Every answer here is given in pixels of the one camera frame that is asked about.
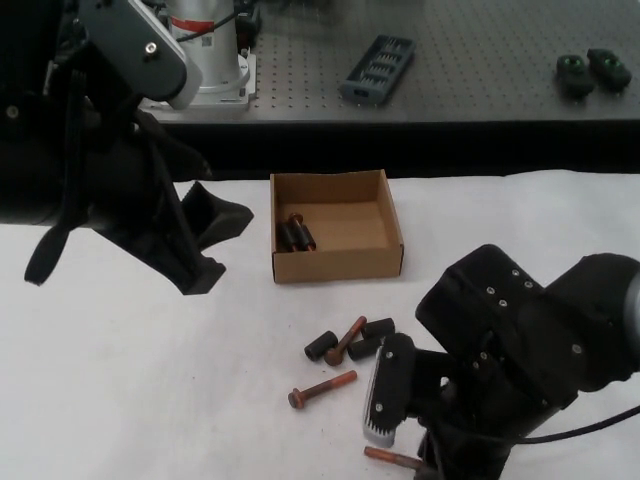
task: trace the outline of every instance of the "black cable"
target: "black cable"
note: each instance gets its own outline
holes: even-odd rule
[[[631,417],[635,417],[638,414],[640,414],[640,405],[625,412],[619,413],[618,415],[614,415],[613,417],[607,418],[606,420],[587,425],[586,427],[576,428],[575,430],[568,430],[566,432],[553,433],[551,435],[544,435],[541,437],[509,439],[492,437],[490,435],[483,435],[481,433],[468,432],[466,430],[463,431],[466,435],[485,442],[510,443],[514,445],[539,445],[541,443],[557,442],[558,440],[566,440],[568,438],[580,437],[588,433],[597,432],[598,430],[603,430],[617,423],[624,422],[625,420]]]
[[[224,17],[218,23],[214,23],[209,28],[205,28],[204,30],[202,30],[200,32],[191,33],[189,35],[185,35],[184,37],[180,37],[180,38],[177,39],[177,41],[180,42],[180,43],[181,42],[188,42],[189,40],[193,40],[194,38],[201,37],[201,36],[206,35],[208,33],[213,33],[216,30],[216,28],[220,28],[224,24],[229,23],[231,20],[235,19],[241,13],[242,13],[242,10],[237,10],[237,11],[234,10],[234,12],[231,15],[228,15],[228,16]]]

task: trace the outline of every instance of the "hex bolt head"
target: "hex bolt head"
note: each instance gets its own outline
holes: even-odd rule
[[[300,392],[300,390],[298,390],[297,388],[294,388],[289,394],[289,405],[291,405],[293,408],[304,408],[304,401],[304,395],[302,395],[302,392]]]

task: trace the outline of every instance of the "bolt thread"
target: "bolt thread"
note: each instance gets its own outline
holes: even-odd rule
[[[317,397],[318,395],[322,395],[330,390],[334,390],[336,388],[344,387],[349,383],[353,382],[356,378],[358,378],[358,374],[355,370],[351,370],[347,373],[343,373],[331,380],[327,380],[326,382],[319,383],[318,385],[307,388],[301,394],[304,396],[306,400]]]

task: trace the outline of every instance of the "black rubber cylinder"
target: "black rubber cylinder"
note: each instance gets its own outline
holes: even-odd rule
[[[347,353],[351,360],[357,361],[376,354],[378,348],[382,345],[384,337],[375,337],[368,340],[360,340],[353,342],[347,347]]]
[[[298,239],[288,223],[282,222],[278,224],[278,240],[288,252],[294,252],[298,247]]]
[[[327,350],[338,345],[338,337],[331,331],[326,331],[304,348],[304,354],[313,362],[320,360]]]
[[[302,225],[298,231],[298,240],[300,241],[300,247],[302,250],[309,250],[309,247],[313,250],[316,249],[316,241],[313,239],[313,236],[306,225]]]
[[[375,322],[368,322],[362,327],[362,338],[368,340],[370,338],[384,337],[396,333],[396,325],[392,318],[384,318]]]

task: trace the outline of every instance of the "screwdriver bit holder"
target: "screwdriver bit holder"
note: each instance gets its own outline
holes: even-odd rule
[[[342,97],[355,103],[384,103],[415,49],[413,40],[378,35],[340,87]]]

